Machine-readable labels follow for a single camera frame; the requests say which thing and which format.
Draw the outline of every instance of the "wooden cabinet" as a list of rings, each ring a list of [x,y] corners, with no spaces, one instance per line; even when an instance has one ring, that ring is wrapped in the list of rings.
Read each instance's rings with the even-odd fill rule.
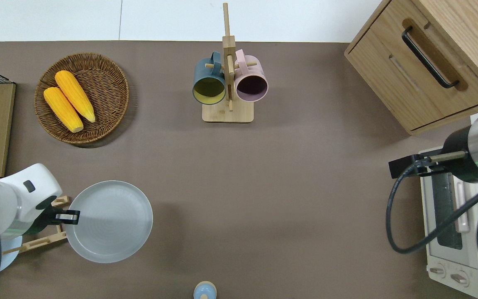
[[[478,112],[478,1],[384,0],[345,56],[409,134]]]

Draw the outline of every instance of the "wooden base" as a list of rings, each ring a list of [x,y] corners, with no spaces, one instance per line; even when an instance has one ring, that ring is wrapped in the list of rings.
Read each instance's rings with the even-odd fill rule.
[[[207,123],[251,123],[254,121],[254,103],[243,100],[232,101],[230,111],[227,100],[214,105],[202,105],[202,119]]]

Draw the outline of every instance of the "black cable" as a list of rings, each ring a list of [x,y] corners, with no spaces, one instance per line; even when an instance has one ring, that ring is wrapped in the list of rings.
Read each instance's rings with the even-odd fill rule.
[[[420,160],[416,161],[409,167],[407,167],[402,174],[398,177],[396,182],[394,183],[392,187],[392,191],[390,192],[390,196],[388,197],[388,203],[387,203],[387,214],[386,214],[386,225],[387,225],[387,238],[388,242],[390,243],[392,249],[398,253],[402,254],[408,254],[408,253],[413,253],[417,250],[420,250],[424,246],[426,246],[428,243],[430,243],[434,238],[436,238],[442,231],[451,225],[452,223],[455,222],[462,214],[470,210],[471,207],[476,205],[478,203],[478,193],[477,195],[473,196],[469,201],[467,201],[463,206],[461,206],[459,209],[455,210],[451,215],[449,215],[444,221],[442,221],[437,227],[429,233],[425,238],[421,239],[419,242],[416,244],[410,246],[409,248],[399,248],[396,243],[394,242],[392,238],[392,230],[390,226],[390,212],[392,210],[392,202],[394,200],[394,195],[396,194],[396,191],[398,187],[400,186],[401,181],[408,176],[410,172],[412,172],[416,167],[422,165],[425,163],[425,160]]]

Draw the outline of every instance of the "drawer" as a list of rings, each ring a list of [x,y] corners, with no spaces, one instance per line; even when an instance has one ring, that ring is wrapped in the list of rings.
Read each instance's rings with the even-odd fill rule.
[[[433,101],[406,78],[381,40],[368,31],[347,55],[351,64],[407,130],[444,117]]]
[[[436,68],[448,83],[458,81],[451,88],[442,87],[422,62],[402,40],[406,29],[408,38]],[[370,30],[389,49],[398,62],[406,80],[412,80],[436,104],[445,116],[478,105],[478,77],[472,72],[436,27],[409,0],[393,0],[374,21]]]
[[[374,14],[346,56],[407,132],[478,112],[478,76],[410,0],[385,0]]]

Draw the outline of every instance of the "oven door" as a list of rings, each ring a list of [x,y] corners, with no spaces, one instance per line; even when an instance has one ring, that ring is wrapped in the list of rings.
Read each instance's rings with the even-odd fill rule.
[[[466,202],[471,192],[452,174],[435,174],[422,178],[426,234],[436,228],[457,207]],[[471,211],[463,214],[428,245],[429,255],[477,268],[476,223]]]

